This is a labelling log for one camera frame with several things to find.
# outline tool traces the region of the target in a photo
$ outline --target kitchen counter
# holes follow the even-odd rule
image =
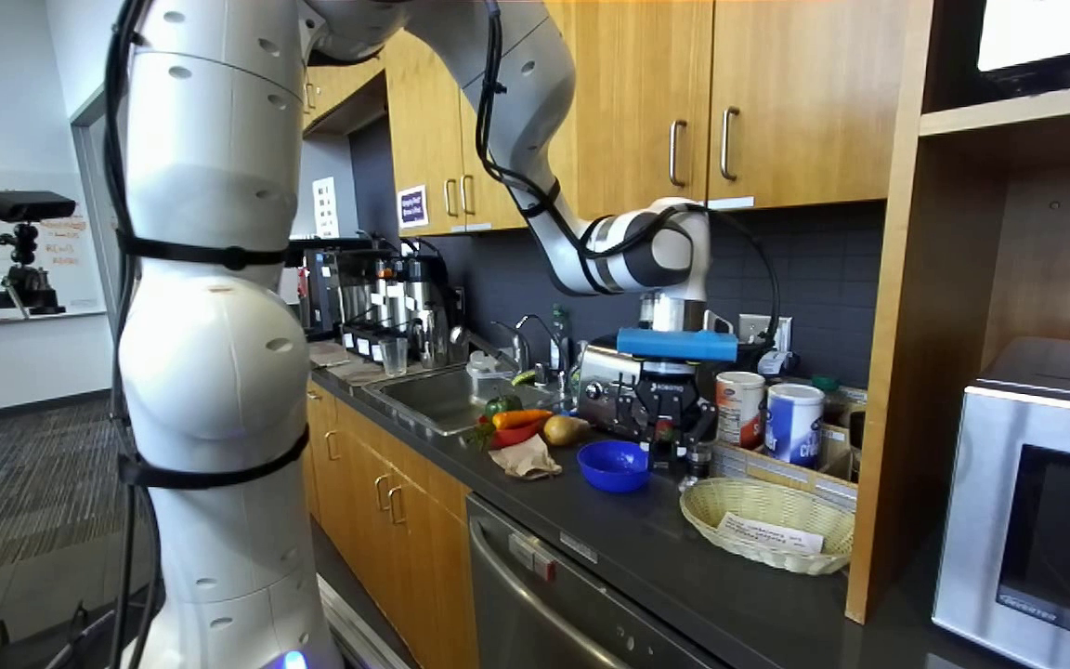
[[[383,375],[368,362],[327,350],[311,380],[727,665],[1011,665],[929,624],[931,559],[914,564],[870,624],[856,624],[844,615],[844,573],[790,574],[710,546],[665,475],[612,497],[579,480],[574,452],[555,452],[562,475],[509,480],[478,445],[383,400]]]

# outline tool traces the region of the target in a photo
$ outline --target coffee machine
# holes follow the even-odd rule
[[[445,261],[420,252],[375,255],[370,330],[370,360],[383,360],[383,341],[405,339],[410,360],[445,362]]]
[[[342,339],[361,319],[366,255],[383,248],[368,236],[310,236],[292,242],[292,248],[302,252],[296,315],[310,341]]]
[[[451,360],[451,274],[441,255],[405,255],[410,333],[429,362]]]

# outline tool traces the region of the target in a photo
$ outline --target microwave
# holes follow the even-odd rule
[[[1070,0],[986,0],[979,71],[1019,87],[1066,87]]]
[[[1013,341],[966,385],[931,624],[1070,665],[1070,341]]]

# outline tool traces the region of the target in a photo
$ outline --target wooden cabinet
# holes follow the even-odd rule
[[[555,170],[576,220],[706,196],[710,0],[550,3],[576,97],[555,136]]]
[[[323,400],[323,385],[310,383],[310,445],[305,445],[305,500],[310,500],[310,512],[321,520],[321,489],[317,489],[317,468],[323,460],[323,443],[327,443],[327,432],[335,426],[335,417]]]
[[[368,87],[375,79],[383,79],[383,60],[366,60],[354,68],[310,68],[302,80],[302,130],[311,132],[321,123],[327,123],[332,112],[337,112],[347,101],[354,101],[361,87]],[[370,97],[349,113],[366,117],[332,117],[342,130],[358,130],[368,123],[383,102],[370,102]]]
[[[908,3],[848,615],[939,527],[962,385],[1027,333],[1070,339],[1070,87],[975,102],[959,18]]]
[[[550,159],[576,220],[694,196],[718,208],[881,199],[901,101],[902,3],[612,0],[546,3],[576,64]],[[394,38],[399,185],[429,225],[520,225],[472,153],[472,106],[415,38]]]
[[[474,113],[445,64],[411,34],[399,34],[383,60],[394,190],[424,199],[424,220],[401,221],[401,234],[520,225],[509,193],[474,159]]]
[[[718,208],[881,199],[901,101],[894,0],[718,0]]]
[[[468,489],[321,390],[317,520],[420,665],[474,665]]]

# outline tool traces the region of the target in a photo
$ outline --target blue bowl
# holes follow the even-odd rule
[[[652,452],[629,438],[595,438],[576,450],[576,464],[595,489],[633,494],[652,480]]]

